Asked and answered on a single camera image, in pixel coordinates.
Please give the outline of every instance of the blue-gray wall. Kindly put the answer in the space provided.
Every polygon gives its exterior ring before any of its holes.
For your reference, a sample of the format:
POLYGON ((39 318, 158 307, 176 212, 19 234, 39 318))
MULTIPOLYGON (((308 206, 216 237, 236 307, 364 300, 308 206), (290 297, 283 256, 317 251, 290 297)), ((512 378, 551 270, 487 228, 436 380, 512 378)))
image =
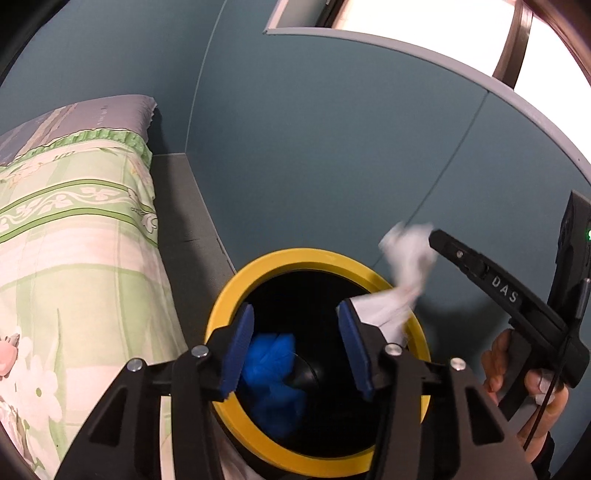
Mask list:
POLYGON ((69 103, 156 98, 155 153, 184 151, 197 75, 222 0, 70 0, 0 88, 0 134, 69 103))
MULTIPOLYGON (((335 38, 263 35, 275 0, 228 0, 200 78, 187 155, 236 267, 337 251, 388 274, 399 220, 433 222, 542 298, 571 189, 591 187, 530 120, 432 63, 335 38)), ((479 357, 507 317, 440 260, 417 308, 436 357, 479 357)), ((591 345, 591 314, 582 336, 591 345)), ((591 374, 554 429, 559 466, 591 419, 591 374)))

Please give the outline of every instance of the trash can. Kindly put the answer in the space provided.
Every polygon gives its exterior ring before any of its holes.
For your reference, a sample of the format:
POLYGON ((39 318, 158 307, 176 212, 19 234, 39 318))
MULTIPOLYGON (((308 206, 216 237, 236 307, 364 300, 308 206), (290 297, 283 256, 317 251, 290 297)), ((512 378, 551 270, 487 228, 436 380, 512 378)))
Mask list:
MULTIPOLYGON (((228 325, 239 306, 247 302, 254 308, 255 336, 291 333, 296 354, 319 365, 323 373, 319 394, 306 405, 301 426, 282 440, 271 439, 249 417, 240 385, 225 402, 214 403, 218 420, 239 450, 246 449, 254 454, 252 458, 280 471, 305 476, 341 478, 369 470, 379 408, 364 401, 355 388, 336 306, 346 298, 388 288, 392 287, 387 281, 355 260, 311 248, 265 255, 228 282, 213 307, 206 340, 213 330, 228 325)), ((414 315, 407 323, 407 333, 411 353, 430 361, 414 315)), ((422 417, 428 401, 428 397, 421 400, 422 417)))

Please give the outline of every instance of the bed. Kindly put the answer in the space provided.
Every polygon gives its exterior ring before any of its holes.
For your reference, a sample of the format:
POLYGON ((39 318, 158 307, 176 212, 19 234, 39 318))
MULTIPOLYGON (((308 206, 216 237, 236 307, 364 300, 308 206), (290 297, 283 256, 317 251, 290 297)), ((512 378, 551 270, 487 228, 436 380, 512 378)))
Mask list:
MULTIPOLYGON (((90 100, 0 137, 0 342, 18 342, 0 421, 41 479, 127 360, 187 349, 157 248, 154 108, 141 95, 90 100)), ((161 444, 173 478, 166 401, 161 444)))

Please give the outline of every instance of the blue gripper pad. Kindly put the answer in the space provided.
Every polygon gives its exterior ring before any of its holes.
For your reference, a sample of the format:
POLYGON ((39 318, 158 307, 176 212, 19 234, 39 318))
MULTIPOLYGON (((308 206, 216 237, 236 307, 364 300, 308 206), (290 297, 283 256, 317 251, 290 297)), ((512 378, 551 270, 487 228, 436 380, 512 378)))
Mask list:
POLYGON ((219 391, 223 398, 227 398, 238 387, 248 346, 251 343, 254 325, 255 315, 252 305, 243 304, 234 317, 232 324, 230 324, 233 336, 222 359, 219 391))
POLYGON ((339 318, 340 335, 345 344, 349 366, 355 379, 355 386, 362 393, 365 400, 371 401, 374 396, 374 386, 371 381, 369 356, 359 334, 358 324, 361 321, 350 300, 339 303, 336 310, 339 318))

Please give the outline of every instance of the pillow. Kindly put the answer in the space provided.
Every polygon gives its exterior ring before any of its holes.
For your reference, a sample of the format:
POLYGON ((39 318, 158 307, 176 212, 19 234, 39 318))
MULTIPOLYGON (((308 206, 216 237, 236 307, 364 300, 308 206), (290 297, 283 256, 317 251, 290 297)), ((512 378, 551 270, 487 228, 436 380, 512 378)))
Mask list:
POLYGON ((156 101, 145 95, 97 98, 56 108, 0 136, 0 166, 32 148, 81 130, 124 129, 148 141, 156 101))

